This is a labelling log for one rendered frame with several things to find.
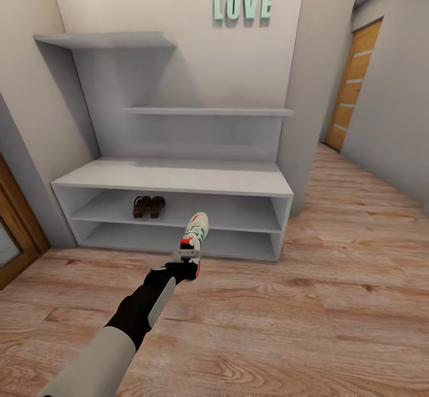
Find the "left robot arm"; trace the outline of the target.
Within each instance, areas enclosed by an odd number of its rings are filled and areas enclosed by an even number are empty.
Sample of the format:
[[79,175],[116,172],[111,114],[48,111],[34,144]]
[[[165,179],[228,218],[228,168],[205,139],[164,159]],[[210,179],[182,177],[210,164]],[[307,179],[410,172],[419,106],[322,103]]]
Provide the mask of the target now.
[[92,342],[35,397],[114,397],[144,336],[150,332],[176,285],[194,280],[195,249],[176,249],[173,262],[153,268]]

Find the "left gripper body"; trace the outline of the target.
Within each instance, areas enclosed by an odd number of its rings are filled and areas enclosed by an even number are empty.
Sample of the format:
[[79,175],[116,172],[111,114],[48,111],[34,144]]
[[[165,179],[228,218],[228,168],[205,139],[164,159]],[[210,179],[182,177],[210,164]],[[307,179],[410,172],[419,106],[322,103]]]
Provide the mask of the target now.
[[195,263],[184,262],[184,263],[167,263],[165,266],[175,266],[181,273],[181,279],[179,282],[185,280],[194,280],[195,279]]

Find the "gym shoe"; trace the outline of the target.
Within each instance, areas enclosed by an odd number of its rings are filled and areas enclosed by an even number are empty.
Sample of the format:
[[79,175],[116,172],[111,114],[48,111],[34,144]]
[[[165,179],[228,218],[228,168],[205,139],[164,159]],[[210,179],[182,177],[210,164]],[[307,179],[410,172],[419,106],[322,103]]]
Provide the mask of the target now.
[[[200,252],[201,246],[209,233],[209,219],[206,213],[196,213],[188,227],[186,228],[185,236],[179,243],[179,249],[195,249]],[[195,279],[200,272],[200,258],[183,258],[184,262],[192,262],[198,264],[198,270],[195,274]]]

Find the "sandal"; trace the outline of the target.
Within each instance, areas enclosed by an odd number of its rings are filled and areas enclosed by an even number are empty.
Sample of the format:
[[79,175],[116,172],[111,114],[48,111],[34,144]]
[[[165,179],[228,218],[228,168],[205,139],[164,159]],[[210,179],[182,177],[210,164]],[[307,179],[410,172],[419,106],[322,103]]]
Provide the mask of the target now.
[[160,215],[160,209],[165,207],[165,199],[161,196],[156,196],[154,199],[152,199],[150,205],[150,217],[152,219],[157,219]]
[[152,199],[149,196],[142,196],[138,198],[134,203],[133,216],[135,219],[141,219],[144,215],[144,209],[150,207],[150,202]]

